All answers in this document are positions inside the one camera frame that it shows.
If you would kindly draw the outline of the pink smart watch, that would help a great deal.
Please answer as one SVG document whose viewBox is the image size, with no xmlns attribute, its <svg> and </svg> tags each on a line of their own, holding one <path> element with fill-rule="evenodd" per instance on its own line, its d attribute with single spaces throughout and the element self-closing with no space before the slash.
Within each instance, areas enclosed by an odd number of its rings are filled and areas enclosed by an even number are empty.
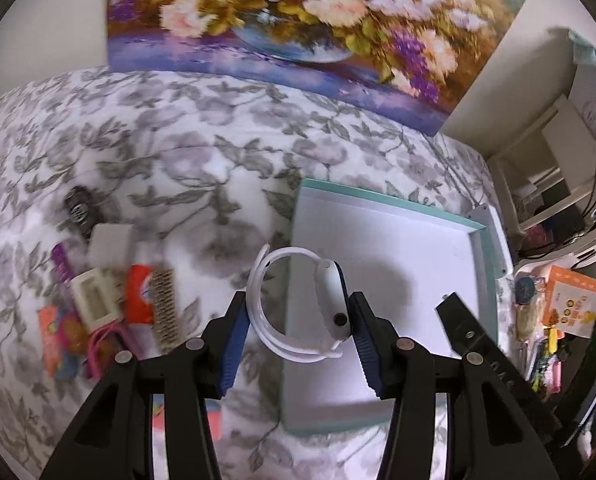
<svg viewBox="0 0 596 480">
<path fill-rule="evenodd" d="M 130 351 L 137 358 L 143 356 L 142 348 L 125 322 L 113 322 L 94 330 L 86 347 L 86 362 L 91 376 L 100 379 L 116 353 L 122 350 Z"/>
</svg>

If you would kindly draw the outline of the white shelf unit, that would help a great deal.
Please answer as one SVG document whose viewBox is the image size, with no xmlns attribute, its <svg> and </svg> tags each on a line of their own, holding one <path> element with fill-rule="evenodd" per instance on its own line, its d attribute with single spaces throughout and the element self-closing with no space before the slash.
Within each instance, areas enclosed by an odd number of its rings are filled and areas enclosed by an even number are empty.
<svg viewBox="0 0 596 480">
<path fill-rule="evenodd" d="M 568 32 L 569 89 L 488 160 L 519 259 L 539 259 L 596 229 L 596 47 Z"/>
</svg>

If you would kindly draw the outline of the pink dog toy figure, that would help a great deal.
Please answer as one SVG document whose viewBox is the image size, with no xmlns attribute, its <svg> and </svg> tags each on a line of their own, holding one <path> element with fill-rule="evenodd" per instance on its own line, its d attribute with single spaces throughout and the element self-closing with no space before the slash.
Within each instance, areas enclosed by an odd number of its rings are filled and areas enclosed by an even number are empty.
<svg viewBox="0 0 596 480">
<path fill-rule="evenodd" d="M 79 315 L 66 308 L 46 306 L 38 311 L 42 362 L 48 376 L 67 380 L 77 376 L 88 333 Z"/>
</svg>

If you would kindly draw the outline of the gold black patterned lighter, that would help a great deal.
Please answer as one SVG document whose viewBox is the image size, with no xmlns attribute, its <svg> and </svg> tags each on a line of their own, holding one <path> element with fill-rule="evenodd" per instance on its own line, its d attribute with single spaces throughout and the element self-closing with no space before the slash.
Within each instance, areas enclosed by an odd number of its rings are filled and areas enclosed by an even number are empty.
<svg viewBox="0 0 596 480">
<path fill-rule="evenodd" d="M 150 279 L 153 301 L 154 334 L 161 353 L 169 353 L 179 344 L 179 325 L 176 315 L 176 291 L 173 271 L 157 269 Z"/>
</svg>

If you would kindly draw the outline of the black toy car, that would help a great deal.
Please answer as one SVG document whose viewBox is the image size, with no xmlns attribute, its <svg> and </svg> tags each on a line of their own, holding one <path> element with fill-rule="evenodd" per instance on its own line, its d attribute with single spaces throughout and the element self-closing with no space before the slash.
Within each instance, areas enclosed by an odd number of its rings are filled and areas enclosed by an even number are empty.
<svg viewBox="0 0 596 480">
<path fill-rule="evenodd" d="M 75 186 L 65 196 L 64 205 L 70 222 L 85 240 L 90 240 L 94 226 L 103 222 L 90 191 L 84 186 Z"/>
</svg>

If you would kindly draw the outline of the floral grey blanket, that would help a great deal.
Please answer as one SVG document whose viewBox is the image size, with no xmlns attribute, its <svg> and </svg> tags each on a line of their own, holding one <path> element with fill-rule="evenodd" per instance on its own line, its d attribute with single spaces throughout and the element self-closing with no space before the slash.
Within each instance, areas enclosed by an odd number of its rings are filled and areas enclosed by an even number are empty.
<svg viewBox="0 0 596 480">
<path fill-rule="evenodd" d="M 210 75 L 78 70 L 0 99 L 0 452 L 35 479 L 92 382 L 51 377 L 40 311 L 63 297 L 51 252 L 76 271 L 86 247 L 65 195 L 87 188 L 107 221 L 127 223 L 176 276 L 184 337 L 244 286 L 264 244 L 289 242 L 305 178 L 454 214 L 496 205 L 469 146 L 275 84 Z"/>
</svg>

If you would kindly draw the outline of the orange red tube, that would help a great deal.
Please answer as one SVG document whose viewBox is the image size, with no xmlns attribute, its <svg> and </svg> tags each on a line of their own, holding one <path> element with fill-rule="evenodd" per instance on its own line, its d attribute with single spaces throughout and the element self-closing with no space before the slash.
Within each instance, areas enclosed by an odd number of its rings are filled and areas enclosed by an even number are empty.
<svg viewBox="0 0 596 480">
<path fill-rule="evenodd" d="M 145 264 L 130 267 L 124 295 L 124 317 L 130 324 L 154 324 L 154 307 L 150 294 L 152 274 L 153 269 Z"/>
</svg>

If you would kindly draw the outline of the orange booklet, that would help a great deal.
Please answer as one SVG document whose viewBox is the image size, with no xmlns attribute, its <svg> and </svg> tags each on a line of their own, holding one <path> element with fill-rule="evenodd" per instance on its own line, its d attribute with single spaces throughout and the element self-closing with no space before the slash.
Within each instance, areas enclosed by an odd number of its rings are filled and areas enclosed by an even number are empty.
<svg viewBox="0 0 596 480">
<path fill-rule="evenodd" d="M 552 266 L 545 289 L 543 324 L 589 339 L 596 321 L 596 279 Z"/>
</svg>

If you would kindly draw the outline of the white smart watch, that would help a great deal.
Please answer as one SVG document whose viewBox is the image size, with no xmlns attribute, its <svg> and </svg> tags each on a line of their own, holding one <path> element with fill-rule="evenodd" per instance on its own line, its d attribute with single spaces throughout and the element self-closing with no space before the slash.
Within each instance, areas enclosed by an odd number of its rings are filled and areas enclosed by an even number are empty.
<svg viewBox="0 0 596 480">
<path fill-rule="evenodd" d="M 351 338 L 346 278 L 347 249 L 263 245 L 246 284 L 252 328 L 268 350 L 303 366 L 345 362 Z M 288 264 L 285 327 L 273 325 L 263 307 L 263 282 L 274 266 Z"/>
</svg>

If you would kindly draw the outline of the cream hair claw clip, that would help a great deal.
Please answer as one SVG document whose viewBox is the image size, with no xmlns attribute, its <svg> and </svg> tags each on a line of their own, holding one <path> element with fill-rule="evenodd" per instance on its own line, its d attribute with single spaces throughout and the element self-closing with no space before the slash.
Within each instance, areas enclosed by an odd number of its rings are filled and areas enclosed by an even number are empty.
<svg viewBox="0 0 596 480">
<path fill-rule="evenodd" d="M 75 276 L 69 288 L 81 321 L 90 334 L 124 319 L 126 274 L 123 272 L 91 269 Z"/>
</svg>

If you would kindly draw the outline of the white charger adapter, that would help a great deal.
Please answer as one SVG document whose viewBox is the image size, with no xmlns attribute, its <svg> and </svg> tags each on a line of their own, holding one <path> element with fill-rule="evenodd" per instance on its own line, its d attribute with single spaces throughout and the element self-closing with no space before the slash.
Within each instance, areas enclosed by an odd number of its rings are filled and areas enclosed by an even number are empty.
<svg viewBox="0 0 596 480">
<path fill-rule="evenodd" d="M 88 249 L 93 268 L 127 270 L 131 265 L 133 226 L 99 223 L 94 226 Z"/>
</svg>

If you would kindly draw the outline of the flower painting canvas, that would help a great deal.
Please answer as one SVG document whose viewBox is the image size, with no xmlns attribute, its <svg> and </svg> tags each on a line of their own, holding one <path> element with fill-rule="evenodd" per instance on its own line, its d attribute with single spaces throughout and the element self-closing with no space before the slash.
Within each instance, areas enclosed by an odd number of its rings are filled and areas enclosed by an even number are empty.
<svg viewBox="0 0 596 480">
<path fill-rule="evenodd" d="M 432 135 L 525 1 L 107 0 L 108 63 L 282 84 Z"/>
</svg>

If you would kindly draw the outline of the teal white tray box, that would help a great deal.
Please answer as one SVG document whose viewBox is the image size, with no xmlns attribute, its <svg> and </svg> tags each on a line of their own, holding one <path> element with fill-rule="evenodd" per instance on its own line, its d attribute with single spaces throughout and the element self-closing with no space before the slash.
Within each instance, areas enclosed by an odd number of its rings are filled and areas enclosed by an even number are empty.
<svg viewBox="0 0 596 480">
<path fill-rule="evenodd" d="M 511 273 L 496 208 L 464 216 L 327 181 L 303 180 L 292 244 L 337 261 L 349 292 L 401 336 L 438 356 L 452 350 L 435 308 L 455 292 L 491 338 L 498 336 L 496 285 Z M 388 422 L 392 404 L 368 386 L 352 341 L 339 359 L 285 362 L 281 419 L 296 436 L 331 434 Z"/>
</svg>

